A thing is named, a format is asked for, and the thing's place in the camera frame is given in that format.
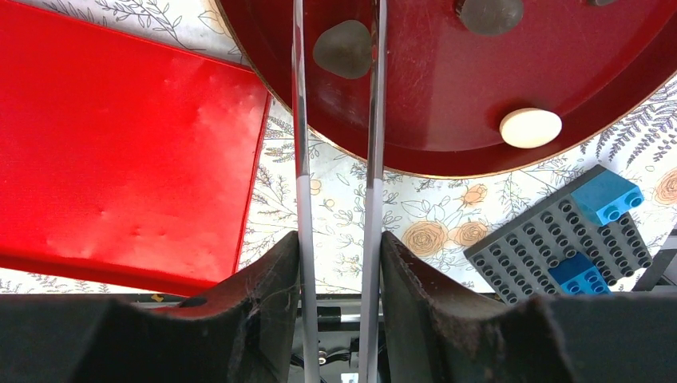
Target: dark red round tray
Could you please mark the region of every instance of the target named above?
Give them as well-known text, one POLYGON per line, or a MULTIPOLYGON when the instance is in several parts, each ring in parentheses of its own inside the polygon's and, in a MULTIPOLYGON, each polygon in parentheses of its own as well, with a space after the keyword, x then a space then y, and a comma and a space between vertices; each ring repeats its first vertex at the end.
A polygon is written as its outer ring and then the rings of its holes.
MULTIPOLYGON (((618 121, 677 72, 677 0, 523 0, 520 24, 473 34, 456 0, 389 0, 386 166, 427 176, 504 172, 544 160, 618 121), (517 149, 502 117, 535 107, 559 114, 550 144, 517 149)), ((255 71, 291 104, 292 0, 221 0, 226 23, 255 71)), ((319 68, 319 35, 349 19, 371 25, 370 0, 306 0, 309 124, 364 158, 369 76, 319 68)))

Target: table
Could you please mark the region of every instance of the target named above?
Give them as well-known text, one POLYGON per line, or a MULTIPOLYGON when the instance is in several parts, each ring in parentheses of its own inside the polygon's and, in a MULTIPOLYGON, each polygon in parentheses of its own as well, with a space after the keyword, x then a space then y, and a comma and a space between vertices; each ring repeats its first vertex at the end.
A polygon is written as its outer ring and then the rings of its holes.
MULTIPOLYGON (((22 0, 23 2, 246 64, 215 0, 22 0)), ((240 268, 296 229, 291 114, 272 101, 240 268)), ((632 213, 654 255, 677 223, 677 78, 622 121, 562 155, 515 172, 435 180, 387 172, 383 227, 416 255, 477 292, 493 289, 463 250, 595 164, 638 184, 632 213)), ((366 165, 313 136, 311 190, 318 293, 359 293, 366 165)), ((642 270, 612 290, 630 290, 642 270)), ((0 270, 0 293, 126 293, 122 286, 0 270)))

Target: white oval object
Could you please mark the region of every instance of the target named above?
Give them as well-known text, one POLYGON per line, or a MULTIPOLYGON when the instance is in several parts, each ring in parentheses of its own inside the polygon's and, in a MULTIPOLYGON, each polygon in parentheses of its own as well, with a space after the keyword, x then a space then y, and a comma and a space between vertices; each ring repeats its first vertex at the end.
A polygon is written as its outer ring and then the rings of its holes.
POLYGON ((518 109, 503 117, 501 136, 516 148, 538 148, 554 140, 562 131, 562 119, 543 109, 518 109))

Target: lego baseplate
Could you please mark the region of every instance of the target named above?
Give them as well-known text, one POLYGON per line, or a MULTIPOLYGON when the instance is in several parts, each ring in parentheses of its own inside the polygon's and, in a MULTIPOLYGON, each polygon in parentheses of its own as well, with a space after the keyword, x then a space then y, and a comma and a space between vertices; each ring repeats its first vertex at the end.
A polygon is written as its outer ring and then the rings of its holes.
POLYGON ((532 294, 560 294, 548 272, 576 253, 586 255, 604 281, 632 276, 651 256, 630 213, 597 226, 586 220, 571 193, 602 172, 595 166, 465 251, 465 257, 508 304, 532 294))

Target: lego brick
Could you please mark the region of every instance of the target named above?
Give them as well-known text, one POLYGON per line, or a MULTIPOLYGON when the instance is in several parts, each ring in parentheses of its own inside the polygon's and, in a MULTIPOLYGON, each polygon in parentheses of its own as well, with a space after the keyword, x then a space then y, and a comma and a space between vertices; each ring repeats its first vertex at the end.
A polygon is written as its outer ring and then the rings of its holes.
POLYGON ((576 253, 573 258, 565 259, 558 267, 550 269, 550 275, 566 294, 611 293, 600 271, 581 253, 576 253))
POLYGON ((585 218, 597 226, 616 221, 644 201, 637 185, 609 170, 578 187, 572 198, 585 218))
POLYGON ((532 294, 564 292, 548 271, 579 252, 609 286, 651 265, 629 213, 599 227, 573 203, 571 193, 604 171, 595 166, 465 251, 501 299, 515 304, 532 294))

